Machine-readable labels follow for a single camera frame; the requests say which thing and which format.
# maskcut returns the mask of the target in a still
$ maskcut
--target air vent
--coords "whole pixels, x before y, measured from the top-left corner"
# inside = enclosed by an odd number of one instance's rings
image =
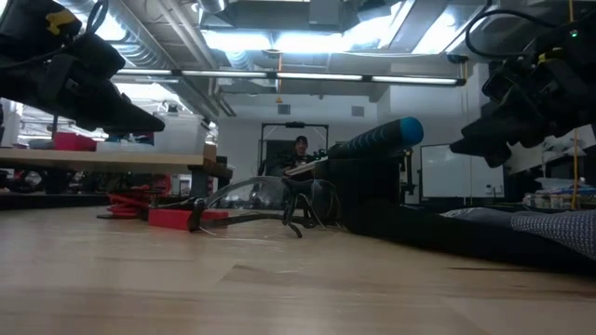
[[[290,105],[289,104],[279,104],[278,105],[278,114],[279,115],[290,115]]]
[[[364,117],[364,107],[362,107],[362,106],[352,106],[352,116],[354,116],[354,117]]]

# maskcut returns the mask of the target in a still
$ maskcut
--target safety glasses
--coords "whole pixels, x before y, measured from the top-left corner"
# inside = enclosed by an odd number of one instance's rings
[[[341,206],[335,187],[328,181],[292,181],[277,177],[256,177],[224,187],[207,199],[194,199],[194,209],[188,219],[190,232],[206,231],[247,221],[264,219],[280,220],[296,236],[305,229],[329,225],[343,228],[340,221]],[[211,208],[249,210],[250,213],[226,219],[205,220],[203,212]],[[303,216],[294,216],[302,209]]]

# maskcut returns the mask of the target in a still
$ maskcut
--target fluorescent light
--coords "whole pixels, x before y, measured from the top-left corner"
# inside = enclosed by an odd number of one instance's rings
[[[495,9],[499,9],[499,6],[490,6],[490,7],[488,7],[488,9],[486,9],[486,11],[495,10]],[[469,23],[472,20],[474,20],[474,18],[476,18],[476,16],[480,12],[481,12],[481,9],[479,9],[477,13],[474,13],[474,15],[472,16],[472,18],[468,22],[466,22],[466,24],[464,25],[464,27],[459,32],[457,32],[459,34],[459,36],[457,38],[455,38],[455,40],[449,46],[447,46],[443,51],[445,51],[445,52],[453,52],[456,47],[459,47],[459,45],[461,45],[464,42],[464,40],[466,39],[466,32],[465,32],[466,27],[469,25]],[[476,23],[474,23],[474,26],[470,30],[470,33],[474,33],[474,31],[476,29],[478,29],[478,27],[480,27],[481,24],[486,19],[488,19],[488,17],[484,17],[484,18],[476,21]]]
[[[391,22],[391,24],[389,25],[389,29],[385,33],[385,36],[381,38],[381,41],[379,42],[379,48],[389,47],[389,45],[391,45],[391,42],[393,42],[393,38],[398,34],[401,25],[404,21],[406,21],[408,14],[410,14],[410,10],[412,10],[414,1],[415,0],[405,0],[393,6],[396,7],[398,15],[395,16],[395,19],[393,19],[393,22]]]
[[[171,70],[122,69],[118,74],[127,75],[172,75]]]
[[[318,79],[318,80],[344,80],[359,81],[361,75],[353,74],[296,74],[296,73],[278,73],[279,79]]]
[[[205,42],[212,49],[226,52],[245,50],[267,50],[271,41],[267,33],[216,33],[203,32]]]
[[[375,83],[390,84],[427,84],[427,85],[455,85],[457,79],[449,78],[426,78],[426,77],[404,77],[404,76],[383,76],[376,75],[372,77]]]
[[[52,137],[45,136],[45,135],[19,135],[19,139],[21,139],[21,140],[51,140]]]
[[[328,53],[349,50],[339,33],[283,33],[275,49],[290,53]]]
[[[438,54],[442,52],[457,34],[455,18],[448,12],[443,12],[439,18],[428,28],[420,40],[413,54]]]
[[[267,73],[245,71],[182,71],[183,75],[215,78],[266,78]]]
[[[180,84],[180,79],[167,79],[167,78],[135,78],[135,82],[142,84]]]
[[[180,103],[178,95],[171,93],[159,84],[115,84],[118,90],[133,101],[174,101]]]

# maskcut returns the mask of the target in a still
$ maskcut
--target table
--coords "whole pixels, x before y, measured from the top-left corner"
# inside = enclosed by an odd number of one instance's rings
[[[307,171],[313,171],[315,169],[315,166],[317,165],[317,163],[324,162],[326,160],[327,160],[327,157],[323,157],[323,158],[321,158],[319,160],[312,161],[312,162],[307,163],[307,164],[302,164],[299,167],[295,167],[295,168],[287,171],[286,172],[286,175],[288,175],[288,176],[296,176],[296,175],[305,173]]]
[[[256,221],[0,212],[2,334],[593,334],[596,283]]]
[[[56,150],[0,149],[0,168],[50,168],[116,173],[189,173],[193,174],[192,196],[205,196],[208,176],[229,183],[232,170],[201,155],[92,153]]]

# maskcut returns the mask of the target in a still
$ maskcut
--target gray cloth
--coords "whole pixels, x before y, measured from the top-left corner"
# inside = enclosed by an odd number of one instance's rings
[[[539,235],[596,261],[596,210],[544,214],[533,211],[508,213],[491,208],[465,208],[441,215]]]
[[[492,208],[464,208],[448,211],[441,214],[446,218],[454,218],[466,221],[476,221],[487,223],[501,227],[511,227],[511,220],[518,216],[536,216],[545,215],[543,213],[533,211],[521,211],[517,213],[509,213],[506,211],[496,210]]]
[[[513,229],[546,237],[596,261],[596,210],[514,216]]]

